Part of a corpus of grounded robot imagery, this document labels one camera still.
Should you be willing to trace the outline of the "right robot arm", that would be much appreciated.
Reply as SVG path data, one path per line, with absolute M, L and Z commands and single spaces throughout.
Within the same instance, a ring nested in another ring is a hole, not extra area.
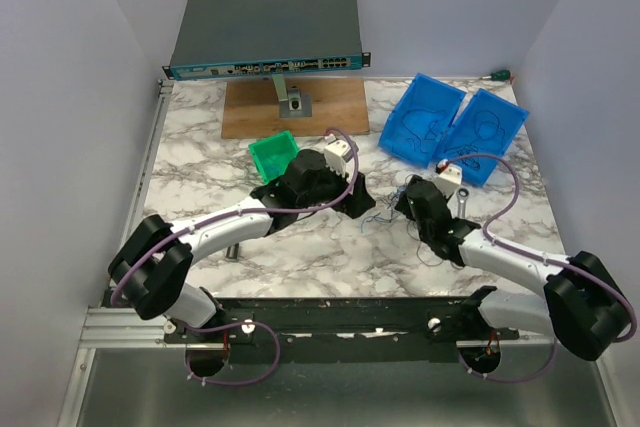
M 524 294 L 490 293 L 464 309 L 460 326 L 480 339 L 510 327 L 552 336 L 575 356 L 595 361 L 637 329 L 633 307 L 598 257 L 546 254 L 492 236 L 479 224 L 451 214 L 450 196 L 413 177 L 395 208 L 415 222 L 420 240 L 439 258 L 480 269 L 526 288 Z

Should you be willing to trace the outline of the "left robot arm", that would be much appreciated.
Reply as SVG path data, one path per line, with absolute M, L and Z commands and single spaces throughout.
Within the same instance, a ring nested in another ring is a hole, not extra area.
M 231 207 L 181 221 L 158 214 L 144 218 L 108 267 L 115 284 L 111 306 L 128 305 L 142 320 L 164 316 L 187 325 L 201 342 L 214 340 L 222 327 L 220 305 L 204 288 L 188 283 L 191 267 L 282 231 L 304 215 L 331 209 L 357 219 L 375 206 L 365 175 L 348 174 L 331 162 L 329 152 L 304 149 L 281 176 Z

